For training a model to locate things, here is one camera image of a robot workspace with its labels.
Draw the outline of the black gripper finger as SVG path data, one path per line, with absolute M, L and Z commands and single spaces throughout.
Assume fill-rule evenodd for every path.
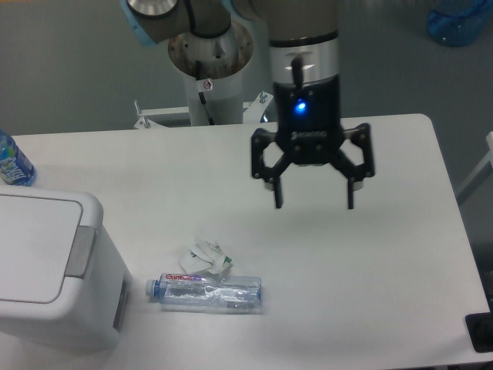
M 375 175 L 374 151 L 371 139 L 371 125 L 362 123 L 354 128 L 344 130 L 344 139 L 358 147 L 363 155 L 363 162 L 355 165 L 341 151 L 343 165 L 340 172 L 347 178 L 347 209 L 354 208 L 354 192 L 356 183 Z
M 258 128 L 250 139 L 251 145 L 251 175 L 254 179 L 262 179 L 265 187 L 273 191 L 275 208 L 283 206 L 283 192 L 281 186 L 281 175 L 287 169 L 287 155 L 282 154 L 280 159 L 269 167 L 265 164 L 264 150 L 274 143 L 276 134 L 265 129 Z

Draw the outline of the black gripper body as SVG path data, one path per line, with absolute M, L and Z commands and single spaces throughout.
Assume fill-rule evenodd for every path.
M 340 81 L 338 76 L 306 81 L 303 61 L 301 57 L 292 59 L 288 82 L 273 85 L 278 115 L 275 141 L 296 165 L 322 166 L 344 141 Z

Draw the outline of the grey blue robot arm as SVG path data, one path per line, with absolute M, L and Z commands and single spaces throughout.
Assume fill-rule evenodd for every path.
M 220 87 L 253 55 L 248 22 L 267 28 L 277 131 L 250 139 L 251 175 L 281 207 L 288 166 L 331 165 L 359 190 L 375 174 L 371 128 L 340 122 L 340 63 L 334 1 L 123 1 L 122 12 L 143 45 L 166 42 L 173 65 L 191 81 L 196 125 L 240 121 L 240 105 Z

